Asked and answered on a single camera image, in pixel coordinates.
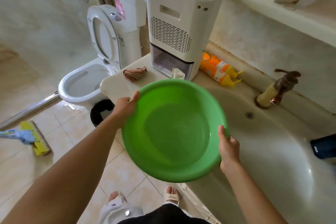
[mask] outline ventilation grille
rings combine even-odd
[[[151,35],[169,45],[170,47],[186,53],[190,49],[191,38],[186,31],[179,29],[164,22],[158,18],[152,17],[149,20],[149,28]]]

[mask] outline toilet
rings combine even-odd
[[[91,6],[87,12],[91,40],[98,57],[67,74],[58,85],[66,102],[91,110],[107,97],[100,83],[141,58],[139,28],[129,24],[112,5]]]

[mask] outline white wall-mounted water tank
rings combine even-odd
[[[143,0],[115,0],[120,16],[135,27],[146,25],[147,4]]]

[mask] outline foot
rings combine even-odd
[[[116,199],[119,193],[117,191],[112,192],[107,199],[107,203],[111,202],[113,199]]]
[[[172,188],[172,187],[170,187],[170,186],[167,187],[166,192],[167,192],[168,194],[178,194],[178,193],[179,193],[179,192],[177,191],[177,189]],[[168,199],[167,201],[172,202],[172,203],[178,205],[178,201],[176,201],[176,200]]]

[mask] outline trash can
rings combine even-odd
[[[92,124],[97,127],[103,120],[107,118],[107,116],[111,114],[114,106],[115,105],[110,99],[104,99],[96,103],[90,112]]]

